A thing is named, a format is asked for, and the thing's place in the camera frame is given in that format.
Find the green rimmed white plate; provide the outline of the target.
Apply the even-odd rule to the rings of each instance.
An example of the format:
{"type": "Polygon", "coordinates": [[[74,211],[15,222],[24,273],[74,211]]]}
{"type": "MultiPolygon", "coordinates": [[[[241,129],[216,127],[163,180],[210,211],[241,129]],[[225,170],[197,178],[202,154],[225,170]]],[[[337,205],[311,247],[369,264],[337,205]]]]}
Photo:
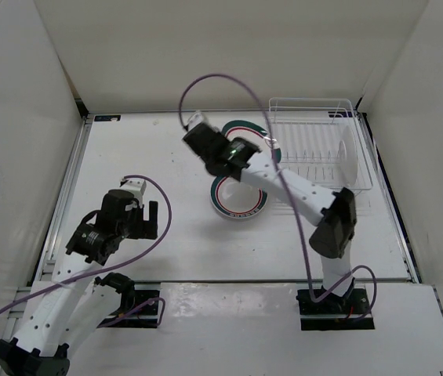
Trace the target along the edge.
{"type": "Polygon", "coordinates": [[[209,198],[214,210],[230,220],[258,216],[268,202],[268,194],[263,190],[229,177],[216,177],[212,181],[209,198]]]}

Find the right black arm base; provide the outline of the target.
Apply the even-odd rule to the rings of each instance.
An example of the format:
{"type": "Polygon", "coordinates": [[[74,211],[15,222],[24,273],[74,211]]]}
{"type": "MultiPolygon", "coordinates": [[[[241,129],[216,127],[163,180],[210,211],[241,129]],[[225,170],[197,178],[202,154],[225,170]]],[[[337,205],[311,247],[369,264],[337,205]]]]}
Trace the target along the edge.
{"type": "Polygon", "coordinates": [[[328,295],[320,302],[313,302],[308,289],[296,294],[302,331],[362,331],[374,330],[367,291],[353,287],[348,296],[328,295]]]}

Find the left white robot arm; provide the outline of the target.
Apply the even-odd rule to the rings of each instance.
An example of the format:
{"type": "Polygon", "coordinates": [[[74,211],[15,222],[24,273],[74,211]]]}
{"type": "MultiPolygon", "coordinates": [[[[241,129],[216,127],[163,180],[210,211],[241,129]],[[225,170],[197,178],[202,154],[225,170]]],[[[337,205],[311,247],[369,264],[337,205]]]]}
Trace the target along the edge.
{"type": "Polygon", "coordinates": [[[145,203],[146,183],[126,180],[109,190],[100,209],[79,223],[51,286],[9,340],[0,340],[0,368],[7,375],[65,375],[78,347],[107,316],[134,314],[144,302],[135,283],[107,266],[124,240],[158,243],[158,202],[145,203]]]}

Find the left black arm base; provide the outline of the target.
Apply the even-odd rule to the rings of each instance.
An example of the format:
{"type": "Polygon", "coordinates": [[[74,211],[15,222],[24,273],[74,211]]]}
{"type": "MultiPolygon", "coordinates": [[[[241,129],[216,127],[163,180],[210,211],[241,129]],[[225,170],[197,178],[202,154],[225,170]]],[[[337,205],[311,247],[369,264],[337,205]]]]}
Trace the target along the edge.
{"type": "Polygon", "coordinates": [[[114,311],[99,328],[157,329],[165,313],[160,283],[135,283],[134,302],[114,311]]]}

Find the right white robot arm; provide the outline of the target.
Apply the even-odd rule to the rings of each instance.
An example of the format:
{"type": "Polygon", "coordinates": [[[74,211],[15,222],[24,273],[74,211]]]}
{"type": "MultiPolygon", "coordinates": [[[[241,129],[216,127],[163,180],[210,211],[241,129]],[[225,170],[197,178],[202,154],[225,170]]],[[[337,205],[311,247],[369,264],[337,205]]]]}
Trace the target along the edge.
{"type": "Polygon", "coordinates": [[[321,256],[321,294],[310,298],[331,313],[344,311],[354,287],[350,246],[357,213],[353,192],[347,188],[336,192],[280,169],[256,144],[242,137],[230,140],[206,121],[186,125],[184,130],[183,141],[210,175],[262,190],[291,207],[298,220],[306,219],[314,226],[309,240],[304,240],[299,229],[302,245],[321,256]]]}

